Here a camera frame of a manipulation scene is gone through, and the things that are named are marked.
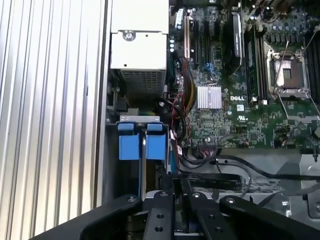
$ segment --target microchip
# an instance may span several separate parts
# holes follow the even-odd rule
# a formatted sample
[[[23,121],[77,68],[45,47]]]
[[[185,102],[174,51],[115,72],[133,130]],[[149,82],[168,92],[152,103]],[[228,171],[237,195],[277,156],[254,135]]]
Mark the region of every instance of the microchip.
[[[251,138],[251,140],[257,140],[258,136],[256,133],[253,132],[250,134],[250,138]]]
[[[220,128],[219,129],[219,136],[224,136],[226,135],[226,129],[225,128]]]

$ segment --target ridged metal panel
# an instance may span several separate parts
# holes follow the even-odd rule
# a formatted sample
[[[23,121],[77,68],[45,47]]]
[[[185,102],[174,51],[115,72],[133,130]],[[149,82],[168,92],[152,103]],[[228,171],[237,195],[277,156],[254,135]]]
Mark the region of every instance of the ridged metal panel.
[[[104,9],[0,0],[0,240],[94,206]]]
[[[220,86],[198,86],[196,98],[198,109],[222,108],[222,93]]]

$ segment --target screw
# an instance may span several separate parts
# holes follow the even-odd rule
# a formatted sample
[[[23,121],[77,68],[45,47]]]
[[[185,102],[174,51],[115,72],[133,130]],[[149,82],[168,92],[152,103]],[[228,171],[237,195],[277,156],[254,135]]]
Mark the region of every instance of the screw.
[[[128,202],[135,202],[137,199],[134,196],[129,197]]]
[[[160,193],[160,196],[161,196],[161,197],[167,197],[167,196],[168,196],[168,193],[166,193],[165,191],[163,191],[162,193]]]
[[[194,192],[194,193],[192,194],[192,196],[195,197],[195,198],[199,198],[199,197],[200,197],[200,193]]]
[[[133,38],[134,35],[131,32],[127,32],[124,37],[125,40],[132,40]]]
[[[234,200],[233,198],[231,198],[231,197],[228,197],[228,198],[226,199],[226,201],[227,201],[228,203],[230,203],[230,204],[234,204],[234,203],[235,203],[235,200]]]

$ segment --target silver heatsink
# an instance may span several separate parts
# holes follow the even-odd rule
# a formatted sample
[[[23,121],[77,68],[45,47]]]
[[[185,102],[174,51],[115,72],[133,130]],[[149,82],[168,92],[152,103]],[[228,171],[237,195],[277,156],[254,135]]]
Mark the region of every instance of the silver heatsink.
[[[220,86],[198,86],[197,87],[198,109],[221,109],[222,93]]]

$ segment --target capacitor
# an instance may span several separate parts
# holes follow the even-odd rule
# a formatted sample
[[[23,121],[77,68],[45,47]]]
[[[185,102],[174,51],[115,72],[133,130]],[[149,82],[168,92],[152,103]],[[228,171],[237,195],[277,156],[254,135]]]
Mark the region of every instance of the capacitor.
[[[260,16],[261,11],[262,11],[261,7],[256,8],[256,10],[254,11],[254,16],[255,16],[255,17]]]
[[[263,12],[263,18],[268,21],[268,20],[270,20],[273,16],[274,16],[273,8],[267,6],[267,7],[264,9],[264,12]]]
[[[252,6],[250,7],[249,12],[252,13],[252,12],[255,11],[255,10],[256,10],[256,5],[252,5]]]

